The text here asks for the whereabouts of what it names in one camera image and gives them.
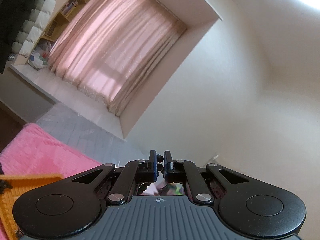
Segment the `orange plastic tray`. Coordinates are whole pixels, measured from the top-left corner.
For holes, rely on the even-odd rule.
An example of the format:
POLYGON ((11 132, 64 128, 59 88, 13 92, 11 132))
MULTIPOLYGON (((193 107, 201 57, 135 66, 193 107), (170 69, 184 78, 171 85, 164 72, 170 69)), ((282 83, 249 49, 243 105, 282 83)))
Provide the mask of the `orange plastic tray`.
POLYGON ((1 239, 18 239, 12 208, 22 194, 62 179, 60 174, 1 175, 1 239))

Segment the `wooden bookshelf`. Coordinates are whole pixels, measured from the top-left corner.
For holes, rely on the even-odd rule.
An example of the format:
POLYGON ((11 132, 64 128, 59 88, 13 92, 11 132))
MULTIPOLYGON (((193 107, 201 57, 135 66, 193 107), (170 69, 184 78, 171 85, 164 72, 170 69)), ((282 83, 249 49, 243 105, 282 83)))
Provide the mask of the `wooden bookshelf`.
POLYGON ((48 23, 44 30, 41 39, 56 42, 62 32, 68 27, 70 22, 81 11, 81 9, 90 0, 62 0, 63 5, 58 6, 59 12, 48 23))

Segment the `pink plush blanket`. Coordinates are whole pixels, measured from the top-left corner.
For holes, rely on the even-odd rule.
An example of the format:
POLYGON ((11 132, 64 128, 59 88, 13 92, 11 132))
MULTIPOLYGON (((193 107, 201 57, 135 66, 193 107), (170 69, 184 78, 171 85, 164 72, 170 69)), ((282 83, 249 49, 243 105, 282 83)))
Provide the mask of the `pink plush blanket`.
POLYGON ((60 174, 67 178, 101 165, 46 133, 27 124, 1 152, 5 175, 60 174))

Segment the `white tufted headboard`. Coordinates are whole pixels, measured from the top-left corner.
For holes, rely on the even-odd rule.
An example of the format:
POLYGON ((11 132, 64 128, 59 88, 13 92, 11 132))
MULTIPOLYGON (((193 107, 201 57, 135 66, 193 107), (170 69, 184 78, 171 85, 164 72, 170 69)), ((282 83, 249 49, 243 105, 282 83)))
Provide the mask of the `white tufted headboard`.
POLYGON ((34 0, 28 18, 23 22, 22 30, 16 36, 11 51, 28 57, 36 42, 44 32, 53 14, 57 0, 34 0))

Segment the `patterned bag on sill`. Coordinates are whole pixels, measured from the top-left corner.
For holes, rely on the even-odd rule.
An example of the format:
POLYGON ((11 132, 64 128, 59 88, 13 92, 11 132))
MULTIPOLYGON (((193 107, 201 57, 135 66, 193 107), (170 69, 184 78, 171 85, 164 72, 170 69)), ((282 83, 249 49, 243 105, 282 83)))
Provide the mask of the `patterned bag on sill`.
POLYGON ((46 68, 48 66, 48 55, 52 49, 52 42, 41 39, 31 52, 28 64, 36 70, 46 68))

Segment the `pink curtain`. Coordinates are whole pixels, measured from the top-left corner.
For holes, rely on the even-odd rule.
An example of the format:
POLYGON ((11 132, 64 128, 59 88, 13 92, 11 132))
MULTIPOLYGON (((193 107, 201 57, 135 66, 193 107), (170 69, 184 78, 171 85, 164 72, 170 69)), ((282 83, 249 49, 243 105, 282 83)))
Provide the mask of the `pink curtain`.
POLYGON ((90 0, 55 42, 48 66, 120 116, 185 31, 156 0, 90 0))

